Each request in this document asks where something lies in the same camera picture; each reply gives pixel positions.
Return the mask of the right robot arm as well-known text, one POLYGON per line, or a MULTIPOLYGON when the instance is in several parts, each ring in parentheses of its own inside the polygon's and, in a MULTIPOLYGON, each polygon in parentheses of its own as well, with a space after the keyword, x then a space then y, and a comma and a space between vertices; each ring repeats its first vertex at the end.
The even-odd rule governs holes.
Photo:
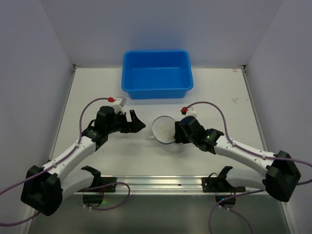
POLYGON ((266 191, 281 202, 288 202, 301 178, 294 159, 284 152, 277 154, 249 146, 239 146, 227 139, 223 132, 205 129, 193 116, 175 122, 175 142, 191 143, 203 152, 228 157, 247 167, 237 170, 225 167, 218 176, 225 187, 249 187, 266 191))

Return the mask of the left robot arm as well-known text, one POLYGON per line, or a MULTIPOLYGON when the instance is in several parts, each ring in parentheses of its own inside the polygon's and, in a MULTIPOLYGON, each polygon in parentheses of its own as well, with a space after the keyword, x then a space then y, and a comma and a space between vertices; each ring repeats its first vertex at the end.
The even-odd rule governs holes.
POLYGON ((100 107, 96 118, 69 149, 45 165, 32 166, 27 171, 21 201, 50 216, 64 199, 78 191, 102 192, 104 184, 100 171, 90 166, 82 167, 75 174, 72 171, 106 143, 110 134, 138 133, 146 127, 134 110, 129 112, 130 121, 122 111, 118 112, 111 106, 100 107))

